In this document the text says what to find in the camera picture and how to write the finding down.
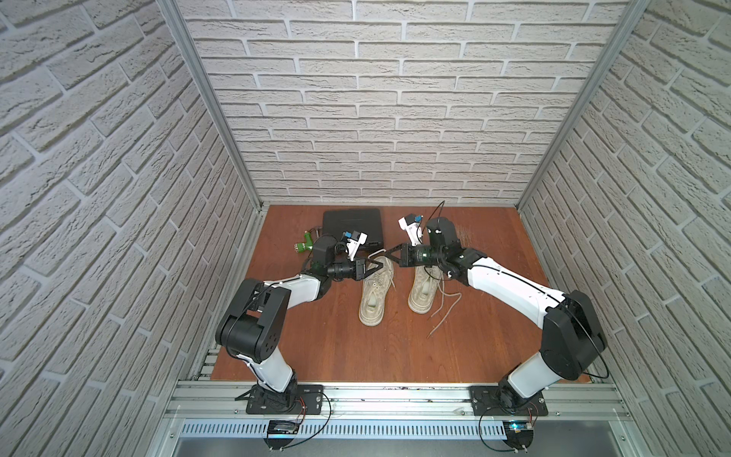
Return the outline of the beige sneaker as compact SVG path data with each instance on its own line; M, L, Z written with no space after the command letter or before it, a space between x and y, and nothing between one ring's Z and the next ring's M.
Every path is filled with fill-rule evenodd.
M385 314L386 295L394 285L394 266L384 250L369 255L370 259L377 259L384 263L384 269L363 281L363 293L359 308L359 318L368 327L379 325Z
M440 318L428 333L428 338L431 338L447 321L463 296L460 292L447 292L445 283L447 283L445 274L438 267L416 269L409 300L407 300L409 308L417 314L427 314L430 319Z

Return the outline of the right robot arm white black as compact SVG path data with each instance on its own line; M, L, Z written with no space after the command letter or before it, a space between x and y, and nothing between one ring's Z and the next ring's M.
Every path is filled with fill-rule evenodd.
M588 295L542 286L463 247L445 217L426 226L423 222L413 213L401 218L399 226L409 241L386 251L386 258L401 268L437 268L450 280L496 297L542 331L540 350L498 384L496 401L503 409L521 409L544 388L588 374L589 366L602 358L607 341Z

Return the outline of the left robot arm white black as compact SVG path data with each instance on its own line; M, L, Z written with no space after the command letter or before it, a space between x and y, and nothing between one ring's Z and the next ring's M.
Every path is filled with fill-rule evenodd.
M369 259L357 255L365 242L363 232L344 232L340 238L324 235L298 275L242 282L216 328L215 342L254 374L256 384L245 399L262 400L267 412L290 411L303 403L296 372L279 350L287 311L322 299L334 281L362 281L382 270L378 261L370 270Z

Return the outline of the black plastic tool case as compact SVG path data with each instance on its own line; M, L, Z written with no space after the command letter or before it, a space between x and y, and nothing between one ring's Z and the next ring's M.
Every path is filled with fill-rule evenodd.
M363 232L367 241L363 250L373 253L384 247L383 223L380 209L332 209L323 216L323 233L343 238L345 232Z

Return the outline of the left controller board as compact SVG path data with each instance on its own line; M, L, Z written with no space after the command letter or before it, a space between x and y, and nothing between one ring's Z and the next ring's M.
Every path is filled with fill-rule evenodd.
M291 420L270 420L264 441L271 451L281 451L289 446L299 433L300 423Z

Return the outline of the controller board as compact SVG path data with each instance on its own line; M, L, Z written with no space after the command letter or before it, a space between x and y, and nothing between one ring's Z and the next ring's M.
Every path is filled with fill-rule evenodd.
M503 422L504 443L513 451L527 451L533 443L534 428L529 422Z
M264 441L271 451L281 451L289 446L299 433L300 423L291 420L270 420Z

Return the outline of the right controller board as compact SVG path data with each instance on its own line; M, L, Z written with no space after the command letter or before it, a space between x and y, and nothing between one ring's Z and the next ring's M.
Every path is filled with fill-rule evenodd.
M529 422L503 422L504 443L513 451L527 451L533 443L534 428Z

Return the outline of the green handled tool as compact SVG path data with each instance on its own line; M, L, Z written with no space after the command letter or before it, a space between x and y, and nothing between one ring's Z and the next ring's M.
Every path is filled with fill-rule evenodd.
M315 241L320 236L319 228L311 228L306 230L303 234L303 240L294 244L295 251L297 253L304 253L312 251Z

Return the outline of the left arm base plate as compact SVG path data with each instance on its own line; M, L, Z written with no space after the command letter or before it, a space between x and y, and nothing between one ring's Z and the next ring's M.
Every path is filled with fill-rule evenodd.
M267 390L254 385L247 395L246 413L249 415L319 415L324 400L324 386L297 385L284 392Z

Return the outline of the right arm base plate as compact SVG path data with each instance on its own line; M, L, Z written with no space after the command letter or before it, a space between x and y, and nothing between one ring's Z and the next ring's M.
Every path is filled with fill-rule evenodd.
M546 400L541 391L529 398L523 398L508 387L477 385L468 387L468 394L475 416L548 416Z

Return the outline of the aluminium front rail frame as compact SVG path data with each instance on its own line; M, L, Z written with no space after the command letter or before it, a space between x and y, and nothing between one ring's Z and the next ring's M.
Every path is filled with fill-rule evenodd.
M551 426L580 440L586 427L606 426L609 447L622 456L647 456L632 415L611 384L556 384L542 391L548 416L475 416L470 384L325 383L319 415L249 415L247 382L180 381L164 407L150 456L171 456L184 438L264 440L270 420L300 423L291 445L314 439L395 439L504 442L503 422L529 422L534 437Z

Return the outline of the left corner aluminium post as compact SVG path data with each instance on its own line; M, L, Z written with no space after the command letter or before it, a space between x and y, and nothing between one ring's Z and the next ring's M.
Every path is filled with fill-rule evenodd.
M240 180L242 181L243 188L251 201L255 211L260 213L264 206L251 175L247 170L245 161L238 148L238 145L233 137L230 125L224 114L222 105L216 96L215 89L207 75L204 62L196 49L196 45L190 31L188 30L187 23L179 9L176 1L173 0L160 0L158 1L159 7L166 20L166 23L171 31L171 35L174 38L180 53L188 66L188 71L192 76L192 81L195 83L204 105L207 108L207 112L211 116L213 126L217 129L225 150L230 157L234 169L236 170Z

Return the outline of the corner aluminium post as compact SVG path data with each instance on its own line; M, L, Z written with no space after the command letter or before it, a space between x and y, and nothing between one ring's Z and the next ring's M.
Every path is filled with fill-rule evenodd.
M179 9L176 1L173 0L160 0L158 1L159 7L166 20L166 23L171 31L171 35L174 38L180 53L188 66L188 71L192 76L192 81L195 83L204 105L207 108L207 112L211 116L213 126L217 129L225 150L230 157L234 169L236 170L240 180L242 181L243 188L251 201L255 211L260 213L264 206L251 175L247 170L245 161L238 148L238 145L233 137L230 125L224 114L222 105L216 96L215 89L207 75L204 62L196 49L196 45L190 31L188 30L187 23Z
M642 19L649 4L649 0L632 0L627 3L620 20L612 31L612 34L610 34L607 43L603 46L595 65L589 72L580 91L578 91L577 97L570 106L567 115L563 119L557 133L553 136L546 153L516 204L515 208L519 213L527 207L530 198L535 194L548 168L560 152L561 146L567 140L571 131L573 131L584 110L592 101L595 93L597 93L597 90L601 87L603 80L605 80L615 60L626 46L626 42Z

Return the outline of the right corner aluminium post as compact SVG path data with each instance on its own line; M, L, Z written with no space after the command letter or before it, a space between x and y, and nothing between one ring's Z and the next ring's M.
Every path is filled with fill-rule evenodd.
M595 65L589 72L580 91L578 91L577 97L570 106L567 115L563 119L557 133L553 136L546 153L516 204L515 208L519 213L527 207L530 198L535 194L548 168L560 152L561 146L567 140L571 131L573 131L584 110L592 101L595 93L597 93L597 90L601 87L603 80L605 80L615 60L626 46L626 42L642 19L649 4L649 0L632 0L627 3L620 20L612 31L612 34L610 34L607 43L603 46Z

